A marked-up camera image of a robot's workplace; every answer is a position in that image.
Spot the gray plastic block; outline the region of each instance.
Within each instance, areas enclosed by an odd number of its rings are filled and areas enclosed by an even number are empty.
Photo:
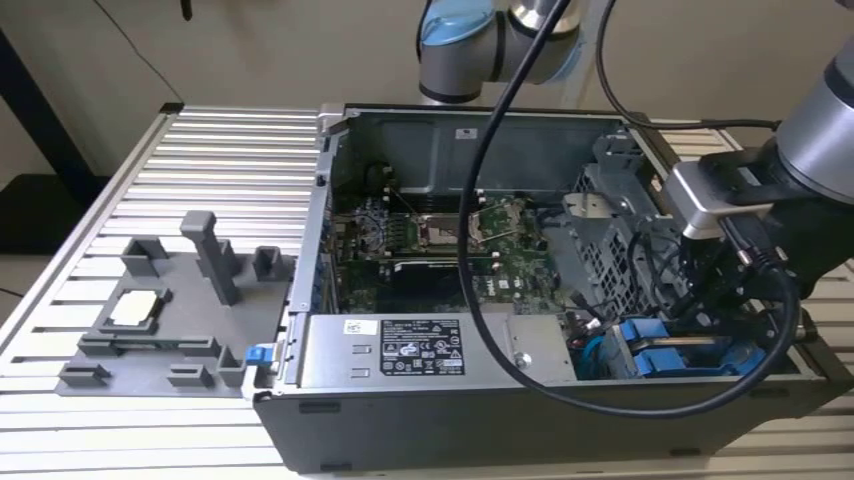
[[[223,305],[234,305],[240,301],[240,292],[232,280],[234,251],[227,247],[223,255],[216,235],[213,234],[216,217],[212,212],[193,210],[187,212],[181,221],[181,235],[196,245],[199,253],[199,266],[203,274],[211,280],[211,286]]]
[[[231,246],[231,241],[228,240],[217,240],[219,242],[219,252],[223,256],[223,260],[225,260],[225,266],[228,267],[228,271],[231,272],[231,276],[234,277],[240,273],[243,268],[243,262],[238,258],[235,254],[235,249]],[[199,265],[199,270],[201,271],[201,276],[204,278],[211,278],[211,272],[208,272],[207,264],[201,262],[201,260],[196,260],[196,264]]]
[[[173,387],[204,387],[213,386],[213,378],[204,365],[177,364],[169,366],[167,380]]]
[[[133,277],[156,277],[152,260],[168,258],[157,237],[135,237],[121,252],[121,262]]]
[[[120,353],[112,343],[112,335],[83,335],[77,348],[87,357],[117,357]]]
[[[274,282],[288,278],[294,272],[294,265],[292,262],[286,265],[279,247],[262,246],[255,249],[252,255],[252,269],[259,282]]]
[[[184,337],[177,344],[177,350],[185,357],[219,357],[220,346],[213,337]]]
[[[243,384],[246,375],[246,363],[235,359],[228,347],[223,348],[216,362],[216,374],[229,387],[239,387]]]
[[[109,372],[100,363],[67,363],[59,372],[59,378],[72,387],[103,387]]]
[[[168,259],[153,260],[157,277],[133,277],[125,272],[109,302],[128,290],[168,290],[172,293],[157,316],[157,328],[149,333],[117,332],[120,334],[92,328],[81,337],[80,351],[72,363],[99,363],[111,374],[107,385],[81,387],[57,382],[56,393],[240,398],[243,352],[259,343],[275,342],[290,276],[283,281],[259,282],[251,255],[236,255],[240,273],[234,282],[243,301],[223,306],[209,282],[199,273],[196,258],[195,253],[173,253]],[[283,256],[283,262],[292,265],[292,257]],[[103,325],[109,313],[111,309],[101,310],[96,325]],[[234,363],[223,354],[225,347],[229,356],[235,357]],[[169,367],[184,363],[204,365],[213,382],[209,387],[172,386],[167,379]]]

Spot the wire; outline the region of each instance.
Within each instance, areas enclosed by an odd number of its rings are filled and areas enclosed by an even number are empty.
[[[495,339],[492,338],[492,333],[490,332],[490,327],[487,326],[486,320],[483,318],[483,312],[480,311],[480,305],[478,304],[478,294],[474,288],[474,277],[471,273],[471,267],[468,265],[468,215],[471,214],[468,203],[474,196],[475,186],[478,183],[478,175],[480,173],[480,167],[483,165],[483,160],[486,158],[486,153],[490,148],[492,137],[495,136],[495,132],[498,131],[498,127],[510,108],[512,99],[516,96],[519,88],[522,87],[524,78],[527,77],[534,62],[536,61],[536,57],[539,56],[539,52],[542,51],[548,39],[548,35],[554,30],[555,24],[560,19],[560,15],[568,3],[570,0],[558,0],[551,9],[551,12],[548,13],[548,16],[546,17],[543,26],[536,33],[534,41],[531,42],[531,47],[524,54],[516,72],[514,73],[512,78],[510,79],[510,82],[507,83],[502,96],[498,100],[498,103],[495,104],[495,109],[492,110],[490,119],[483,129],[483,136],[480,137],[475,155],[471,161],[468,177],[466,178],[463,191],[460,193],[459,225],[456,237],[456,255],[459,264],[458,269],[460,285],[463,288],[463,296],[466,298],[466,304],[468,305],[468,309],[471,311],[471,318],[478,330],[478,334],[484,343],[487,351],[490,352],[490,355],[492,355],[492,358],[498,362],[504,372],[524,387],[560,403],[596,413],[630,418],[681,418],[689,415],[709,412],[710,410],[714,410],[715,408],[739,398],[745,393],[747,393],[750,389],[753,389],[753,387],[759,384],[759,382],[762,382],[771,368],[785,357],[786,351],[795,337],[798,320],[801,316],[801,299],[799,291],[794,284],[794,281],[786,274],[786,271],[782,267],[771,265],[770,268],[766,268],[763,270],[763,273],[771,276],[777,283],[779,283],[783,298],[783,321],[781,334],[777,336],[777,342],[774,343],[770,352],[767,353],[757,367],[751,370],[751,372],[745,375],[723,392],[694,404],[673,408],[650,410],[626,409],[622,407],[612,407],[588,403],[584,400],[564,396],[554,392],[548,387],[546,387],[536,380],[528,377],[504,355],[502,347],[498,345]]]
[[[662,281],[662,277],[656,275],[655,261],[652,260],[652,241],[650,240],[648,234],[643,239],[643,256],[646,257],[646,265],[650,270],[650,276],[652,277],[652,301],[655,302],[655,306],[659,311],[670,317],[670,308],[667,308],[667,305],[661,298],[661,296],[665,295],[665,282]]]
[[[631,283],[630,288],[635,292],[635,294],[631,296],[632,302],[631,302],[631,308],[628,309],[630,312],[636,312],[640,306],[642,289],[640,289],[640,281],[638,280],[638,266],[635,265],[635,250],[638,248],[638,243],[640,242],[640,236],[642,236],[642,233],[638,230],[631,236],[631,239],[628,240],[628,247],[626,248],[626,261],[628,263],[628,280]]]
[[[136,54],[139,59],[145,63],[145,65],[148,65],[148,68],[155,73],[155,75],[157,75],[157,77],[160,77],[160,80],[163,80],[163,84],[168,87],[168,89],[172,90],[172,94],[175,95],[175,98],[177,98],[177,101],[184,103],[184,98],[180,96],[180,94],[177,93],[177,90],[175,90],[175,87],[172,86],[169,81],[165,79],[165,77],[160,73],[160,70],[157,70],[155,68],[155,66],[151,64],[151,62],[148,61],[145,56],[141,54],[141,52],[136,48],[136,44],[133,43],[133,40],[131,40],[131,37],[128,36],[128,34],[125,33],[124,29],[121,28],[121,25],[119,25],[119,22],[116,21],[113,16],[109,14],[109,11],[107,11],[107,9],[104,8],[104,5],[101,5],[101,2],[99,0],[92,0],[92,3],[95,3],[97,8],[101,10],[101,12],[104,12],[104,15],[107,16],[107,18],[109,19],[109,21],[115,25],[115,27],[119,30],[119,33],[121,34],[124,39],[127,40],[128,45],[131,45],[131,49],[133,49],[133,53]]]
[[[0,287],[0,292],[5,293],[7,295],[12,295],[13,297],[24,298],[23,293],[17,293],[15,290],[9,290],[8,288]]]
[[[602,13],[602,23],[599,24],[599,32],[596,34],[596,46],[595,46],[595,62],[596,62],[596,72],[599,74],[599,83],[602,84],[602,91],[604,92],[604,96],[614,107],[614,110],[619,112],[626,121],[642,128],[652,128],[655,130],[694,130],[697,128],[713,128],[722,129],[729,127],[755,127],[755,128],[769,128],[771,130],[777,130],[779,126],[779,121],[771,120],[754,120],[754,119],[733,119],[733,120],[703,120],[701,122],[690,122],[690,123],[655,123],[647,120],[642,120],[635,117],[631,112],[626,109],[626,107],[619,103],[616,96],[614,95],[614,90],[611,89],[611,82],[608,81],[607,75],[604,73],[604,61],[603,61],[603,49],[604,49],[604,32],[608,26],[608,20],[611,19],[611,12],[614,10],[614,5],[616,4],[616,0],[608,0],[608,3],[604,7],[604,11]]]
[[[427,12],[430,11],[430,6],[432,5],[432,0],[427,0],[424,2],[424,10],[422,11],[422,18],[418,20],[418,32],[415,32],[415,55],[418,55],[418,63],[422,61],[422,30],[424,29],[424,19],[427,18]]]

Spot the cable connector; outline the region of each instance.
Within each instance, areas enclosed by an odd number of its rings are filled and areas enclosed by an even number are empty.
[[[786,263],[786,252],[771,242],[762,219],[755,214],[730,215],[721,219],[719,224],[742,265],[763,271]]]

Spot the aluminum extrusion table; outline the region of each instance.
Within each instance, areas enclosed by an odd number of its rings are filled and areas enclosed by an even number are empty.
[[[187,210],[212,210],[238,252],[296,255],[318,154],[318,112],[187,107],[160,114],[95,206],[0,328],[0,474],[51,479],[298,478],[240,399],[59,397],[53,387],[95,322],[133,235],[192,251]],[[666,133],[683,161],[739,148],[726,133]],[[854,368],[854,267],[807,301]],[[711,459],[390,472],[384,478],[854,478],[854,395],[813,416],[762,425]]]

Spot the blue release tab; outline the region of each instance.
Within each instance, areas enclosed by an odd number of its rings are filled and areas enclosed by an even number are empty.
[[[272,365],[272,348],[267,347],[250,347],[246,350],[246,364],[259,367],[268,367]]]
[[[478,33],[492,20],[491,0],[436,0],[422,27],[422,43],[447,45]]]

